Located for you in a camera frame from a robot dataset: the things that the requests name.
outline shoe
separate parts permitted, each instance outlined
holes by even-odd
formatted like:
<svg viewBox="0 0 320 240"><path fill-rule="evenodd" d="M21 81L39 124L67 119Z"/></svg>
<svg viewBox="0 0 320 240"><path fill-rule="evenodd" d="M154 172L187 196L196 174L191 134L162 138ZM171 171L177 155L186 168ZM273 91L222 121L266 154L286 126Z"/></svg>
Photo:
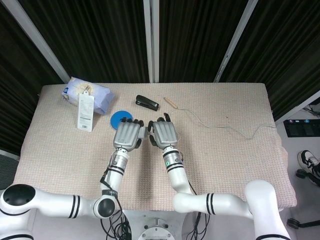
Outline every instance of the shoe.
<svg viewBox="0 0 320 240"><path fill-rule="evenodd" d="M307 173L311 173L320 179L320 160L317 159L310 151L303 150L298 153L298 163Z"/></svg>

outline blue lid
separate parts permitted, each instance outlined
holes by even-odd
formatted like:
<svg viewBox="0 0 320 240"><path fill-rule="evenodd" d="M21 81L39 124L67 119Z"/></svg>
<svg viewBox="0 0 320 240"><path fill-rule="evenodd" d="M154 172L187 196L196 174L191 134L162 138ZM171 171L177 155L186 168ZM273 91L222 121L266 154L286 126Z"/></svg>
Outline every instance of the blue lid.
<svg viewBox="0 0 320 240"><path fill-rule="evenodd" d="M121 122L121 119L123 118L127 118L127 119L132 119L132 115L130 114L130 112L127 111L117 111L115 114L112 115L111 119L110 119L110 123L111 126L117 130L118 129L118 125Z"/></svg>

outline black stapler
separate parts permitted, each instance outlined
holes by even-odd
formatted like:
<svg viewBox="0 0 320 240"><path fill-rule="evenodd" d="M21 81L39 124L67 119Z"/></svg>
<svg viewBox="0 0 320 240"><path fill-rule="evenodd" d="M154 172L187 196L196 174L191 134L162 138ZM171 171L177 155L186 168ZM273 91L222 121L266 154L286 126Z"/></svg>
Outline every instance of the black stapler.
<svg viewBox="0 0 320 240"><path fill-rule="evenodd" d="M159 108L159 104L155 101L146 98L145 96L137 95L135 98L135 104L145 107L147 109L151 109L153 111L157 111Z"/></svg>

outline black wheel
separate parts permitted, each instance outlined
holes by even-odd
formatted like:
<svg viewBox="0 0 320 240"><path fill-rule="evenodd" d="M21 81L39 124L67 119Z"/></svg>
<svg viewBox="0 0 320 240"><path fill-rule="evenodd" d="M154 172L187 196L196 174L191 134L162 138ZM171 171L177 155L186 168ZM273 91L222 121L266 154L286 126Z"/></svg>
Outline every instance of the black wheel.
<svg viewBox="0 0 320 240"><path fill-rule="evenodd" d="M286 224L287 224L290 228L298 229L298 228L299 228L299 225L300 225L300 222L299 222L298 220L295 220L294 218L289 218L289 219L286 221Z"/></svg>
<svg viewBox="0 0 320 240"><path fill-rule="evenodd" d="M307 172L303 169L298 169L296 172L295 172L295 175L300 178L300 179L304 179L306 178L307 176Z"/></svg>

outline paper label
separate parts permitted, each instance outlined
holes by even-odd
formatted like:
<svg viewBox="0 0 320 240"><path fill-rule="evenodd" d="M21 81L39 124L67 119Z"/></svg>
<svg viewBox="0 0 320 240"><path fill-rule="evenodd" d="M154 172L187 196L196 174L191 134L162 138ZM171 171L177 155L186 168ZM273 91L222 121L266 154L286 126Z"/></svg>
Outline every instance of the paper label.
<svg viewBox="0 0 320 240"><path fill-rule="evenodd" d="M79 94L77 128L91 132L94 118L95 97L90 96L88 91Z"/></svg>

